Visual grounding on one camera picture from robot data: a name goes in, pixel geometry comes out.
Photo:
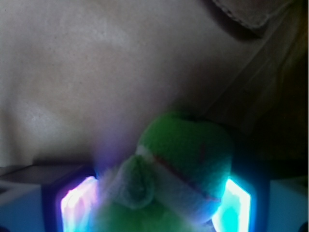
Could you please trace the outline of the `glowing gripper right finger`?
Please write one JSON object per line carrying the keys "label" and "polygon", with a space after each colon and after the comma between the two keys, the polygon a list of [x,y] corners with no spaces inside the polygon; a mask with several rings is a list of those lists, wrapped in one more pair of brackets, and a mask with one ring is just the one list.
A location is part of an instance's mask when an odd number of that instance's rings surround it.
{"label": "glowing gripper right finger", "polygon": [[212,223],[217,232],[307,232],[308,174],[302,170],[234,171]]}

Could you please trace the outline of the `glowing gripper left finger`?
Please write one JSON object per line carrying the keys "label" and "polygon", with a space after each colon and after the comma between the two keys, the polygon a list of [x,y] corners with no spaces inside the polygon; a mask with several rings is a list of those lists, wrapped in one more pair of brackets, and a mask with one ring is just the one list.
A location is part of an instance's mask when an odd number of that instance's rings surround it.
{"label": "glowing gripper left finger", "polygon": [[89,165],[0,169],[2,232],[87,232],[97,180]]}

